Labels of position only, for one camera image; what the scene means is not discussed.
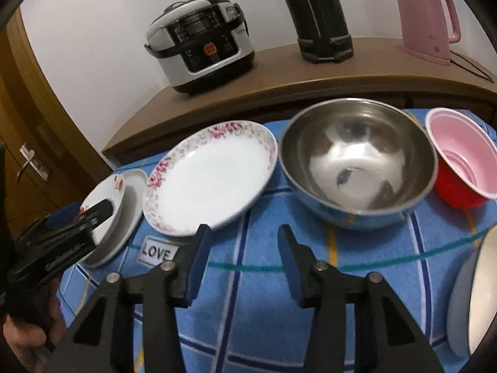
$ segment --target black cylindrical object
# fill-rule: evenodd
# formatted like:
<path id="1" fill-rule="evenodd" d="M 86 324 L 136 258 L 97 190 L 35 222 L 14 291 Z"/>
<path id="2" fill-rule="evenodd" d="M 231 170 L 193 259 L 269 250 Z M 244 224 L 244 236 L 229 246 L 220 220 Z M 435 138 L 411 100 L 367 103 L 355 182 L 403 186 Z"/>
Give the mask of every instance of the black cylindrical object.
<path id="1" fill-rule="evenodd" d="M 354 55 L 340 0 L 285 0 L 304 59 L 343 62 Z"/>

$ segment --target white plate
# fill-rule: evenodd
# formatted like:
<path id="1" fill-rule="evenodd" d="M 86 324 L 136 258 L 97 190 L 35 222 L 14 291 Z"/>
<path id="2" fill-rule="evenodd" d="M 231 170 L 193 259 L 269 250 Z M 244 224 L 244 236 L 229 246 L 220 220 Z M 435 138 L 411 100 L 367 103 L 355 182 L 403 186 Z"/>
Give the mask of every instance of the white plate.
<path id="1" fill-rule="evenodd" d="M 81 212 L 90 209 L 90 207 L 96 205 L 104 199 L 109 199 L 114 206 L 112 216 L 93 230 L 93 241 L 96 245 L 100 244 L 102 241 L 105 241 L 116 228 L 119 216 L 121 215 L 123 196 L 123 176 L 121 174 L 114 174 L 99 183 L 81 204 Z"/>
<path id="2" fill-rule="evenodd" d="M 457 356 L 469 357 L 497 313 L 497 227 L 459 272 L 447 313 L 447 337 Z"/>
<path id="3" fill-rule="evenodd" d="M 155 167 L 143 211 L 150 225 L 175 237 L 200 224 L 217 229 L 237 218 L 260 196 L 276 165 L 277 143 L 250 121 L 219 123 L 188 137 Z"/>
<path id="4" fill-rule="evenodd" d="M 130 169 L 122 175 L 126 187 L 121 217 L 108 240 L 97 246 L 82 262 L 88 268 L 98 268 L 111 260 L 126 244 L 142 218 L 143 190 L 147 184 L 147 174 L 141 169 Z"/>

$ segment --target rice cooker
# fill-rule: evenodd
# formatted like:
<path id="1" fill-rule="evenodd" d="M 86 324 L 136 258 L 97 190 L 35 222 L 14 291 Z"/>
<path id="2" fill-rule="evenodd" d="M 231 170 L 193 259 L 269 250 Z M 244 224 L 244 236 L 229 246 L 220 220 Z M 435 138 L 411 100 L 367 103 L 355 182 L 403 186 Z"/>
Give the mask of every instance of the rice cooker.
<path id="1" fill-rule="evenodd" d="M 174 3 L 151 24 L 147 41 L 171 86 L 188 94 L 245 73 L 255 56 L 244 13 L 229 0 Z"/>

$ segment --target stainless steel bowl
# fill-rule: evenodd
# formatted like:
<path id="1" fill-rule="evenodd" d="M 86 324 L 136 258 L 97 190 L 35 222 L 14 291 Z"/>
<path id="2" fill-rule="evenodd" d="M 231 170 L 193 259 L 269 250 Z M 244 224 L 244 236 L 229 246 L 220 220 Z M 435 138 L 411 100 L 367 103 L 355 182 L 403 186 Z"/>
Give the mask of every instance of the stainless steel bowl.
<path id="1" fill-rule="evenodd" d="M 297 114 L 279 141 L 279 159 L 309 209 L 354 230 L 406 220 L 432 190 L 438 169 L 433 144 L 409 116 L 357 98 Z"/>

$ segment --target white wall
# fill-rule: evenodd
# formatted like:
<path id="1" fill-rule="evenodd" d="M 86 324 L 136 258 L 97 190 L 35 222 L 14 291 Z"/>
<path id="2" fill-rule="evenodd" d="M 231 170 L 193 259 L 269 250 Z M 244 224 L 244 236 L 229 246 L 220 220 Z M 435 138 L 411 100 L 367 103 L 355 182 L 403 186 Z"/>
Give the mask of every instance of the white wall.
<path id="1" fill-rule="evenodd" d="M 25 0 L 34 53 L 76 125 L 100 151 L 119 127 L 168 85 L 143 48 L 150 22 L 180 0 Z M 295 43 L 284 0 L 232 0 L 256 50 Z M 401 38 L 397 0 L 340 0 L 352 36 Z M 462 39 L 452 48 L 497 73 L 497 54 L 463 0 L 454 0 Z"/>

